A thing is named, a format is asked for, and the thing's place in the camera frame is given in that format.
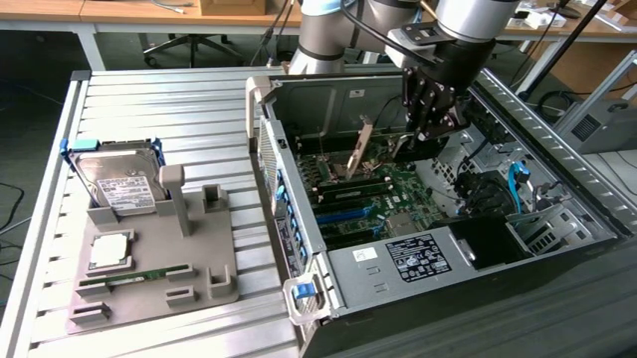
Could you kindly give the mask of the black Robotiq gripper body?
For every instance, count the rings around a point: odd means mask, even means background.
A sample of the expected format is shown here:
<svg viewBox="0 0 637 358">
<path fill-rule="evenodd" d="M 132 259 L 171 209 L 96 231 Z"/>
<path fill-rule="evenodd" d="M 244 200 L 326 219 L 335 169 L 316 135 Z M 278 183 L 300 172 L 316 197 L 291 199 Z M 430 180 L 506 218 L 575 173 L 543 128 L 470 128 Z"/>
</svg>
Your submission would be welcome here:
<svg viewBox="0 0 637 358">
<path fill-rule="evenodd" d="M 483 43 L 455 40 L 437 44 L 433 54 L 439 62 L 434 66 L 421 66 L 418 74 L 462 93 L 485 66 L 495 44 L 495 39 Z"/>
</svg>

